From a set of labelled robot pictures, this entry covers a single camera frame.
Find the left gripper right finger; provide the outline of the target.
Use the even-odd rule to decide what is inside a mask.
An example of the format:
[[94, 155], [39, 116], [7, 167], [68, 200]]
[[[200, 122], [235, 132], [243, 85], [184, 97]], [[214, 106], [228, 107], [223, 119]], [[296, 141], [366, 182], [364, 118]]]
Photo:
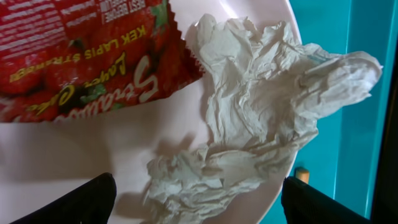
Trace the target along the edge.
[[281, 203], [287, 224], [370, 224], [367, 218], [295, 177], [284, 179]]

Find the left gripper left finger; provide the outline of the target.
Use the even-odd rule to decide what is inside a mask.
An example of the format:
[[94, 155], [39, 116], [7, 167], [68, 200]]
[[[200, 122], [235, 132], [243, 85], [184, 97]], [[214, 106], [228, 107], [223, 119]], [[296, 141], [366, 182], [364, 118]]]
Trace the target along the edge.
[[105, 172], [11, 224], [107, 224], [116, 194], [115, 179]]

